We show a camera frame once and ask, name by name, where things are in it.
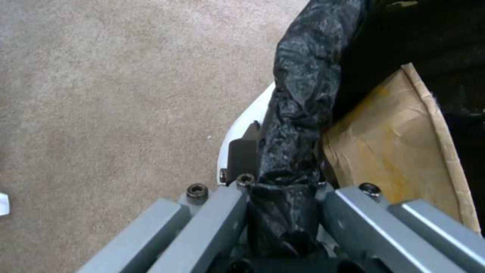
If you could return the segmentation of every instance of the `cardboard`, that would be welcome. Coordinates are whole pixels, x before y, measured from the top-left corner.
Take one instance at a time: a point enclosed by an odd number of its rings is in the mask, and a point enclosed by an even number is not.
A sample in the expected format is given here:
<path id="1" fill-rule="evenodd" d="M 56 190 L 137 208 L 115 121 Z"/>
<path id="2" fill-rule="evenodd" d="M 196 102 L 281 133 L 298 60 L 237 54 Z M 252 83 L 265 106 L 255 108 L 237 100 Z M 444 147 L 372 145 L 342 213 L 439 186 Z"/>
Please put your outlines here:
<path id="1" fill-rule="evenodd" d="M 448 126 L 412 64 L 376 87 L 322 144 L 341 187 L 369 182 L 391 203 L 424 199 L 480 231 Z"/>

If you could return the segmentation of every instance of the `black plastic bag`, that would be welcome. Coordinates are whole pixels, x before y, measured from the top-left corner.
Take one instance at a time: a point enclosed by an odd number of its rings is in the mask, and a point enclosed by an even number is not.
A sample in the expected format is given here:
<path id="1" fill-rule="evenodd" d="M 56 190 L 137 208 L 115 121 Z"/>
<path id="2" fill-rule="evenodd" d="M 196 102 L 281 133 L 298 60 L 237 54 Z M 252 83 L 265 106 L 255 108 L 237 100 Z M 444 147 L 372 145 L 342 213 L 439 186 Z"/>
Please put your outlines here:
<path id="1" fill-rule="evenodd" d="M 366 0 L 311 0 L 276 49 L 276 89 L 259 141 L 259 179 L 250 189 L 248 239 L 257 256 L 305 256 L 316 248 L 313 154 L 332 120 L 340 56 Z"/>

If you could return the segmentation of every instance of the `metal bar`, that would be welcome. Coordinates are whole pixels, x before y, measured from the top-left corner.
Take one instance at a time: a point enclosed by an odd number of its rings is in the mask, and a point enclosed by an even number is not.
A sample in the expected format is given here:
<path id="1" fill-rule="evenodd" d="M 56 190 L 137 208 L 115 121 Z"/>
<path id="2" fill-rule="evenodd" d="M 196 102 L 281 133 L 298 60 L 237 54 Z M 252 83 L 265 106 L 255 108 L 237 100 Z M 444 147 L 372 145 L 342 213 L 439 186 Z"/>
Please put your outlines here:
<path id="1" fill-rule="evenodd" d="M 356 187 L 329 193 L 323 219 L 351 256 L 377 256 L 394 272 L 463 272 Z"/>
<path id="2" fill-rule="evenodd" d="M 236 183 L 220 186 L 148 272 L 205 272 L 218 254 L 232 249 L 245 214 L 246 197 Z"/>
<path id="3" fill-rule="evenodd" d="M 78 273 L 146 271 L 189 220 L 186 206 L 158 199 Z"/>
<path id="4" fill-rule="evenodd" d="M 388 210 L 466 271 L 485 272 L 485 240 L 437 208 L 416 200 Z"/>

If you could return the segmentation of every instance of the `floor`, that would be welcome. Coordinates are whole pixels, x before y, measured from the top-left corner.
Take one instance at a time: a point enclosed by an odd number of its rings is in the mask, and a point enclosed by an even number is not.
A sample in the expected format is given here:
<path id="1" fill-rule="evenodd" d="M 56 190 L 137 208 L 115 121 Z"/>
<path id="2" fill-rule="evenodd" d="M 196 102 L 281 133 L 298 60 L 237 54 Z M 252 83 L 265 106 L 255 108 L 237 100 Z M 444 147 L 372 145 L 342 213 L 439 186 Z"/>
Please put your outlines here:
<path id="1" fill-rule="evenodd" d="M 73 272 L 157 198 L 215 187 L 306 1 L 0 2 L 0 271 Z"/>

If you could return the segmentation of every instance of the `white object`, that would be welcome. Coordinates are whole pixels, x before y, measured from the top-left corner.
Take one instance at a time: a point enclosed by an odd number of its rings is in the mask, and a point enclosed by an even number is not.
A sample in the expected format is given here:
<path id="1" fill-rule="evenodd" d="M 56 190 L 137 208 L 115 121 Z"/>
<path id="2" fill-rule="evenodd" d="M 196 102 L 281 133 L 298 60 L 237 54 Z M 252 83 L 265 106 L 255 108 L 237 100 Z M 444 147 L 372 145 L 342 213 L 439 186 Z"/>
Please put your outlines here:
<path id="1" fill-rule="evenodd" d="M 8 202 L 8 195 L 0 192 L 0 216 L 10 213 L 10 203 Z"/>
<path id="2" fill-rule="evenodd" d="M 221 184 L 219 172 L 222 168 L 227 168 L 227 153 L 229 152 L 229 143 L 235 139 L 241 138 L 247 130 L 247 127 L 254 121 L 263 123 L 264 116 L 268 110 L 275 83 L 270 84 L 268 88 L 255 100 L 251 105 L 238 117 L 238 119 L 231 125 L 229 131 L 224 137 L 221 149 L 219 150 L 219 158 L 217 159 L 216 179 L 218 185 Z"/>

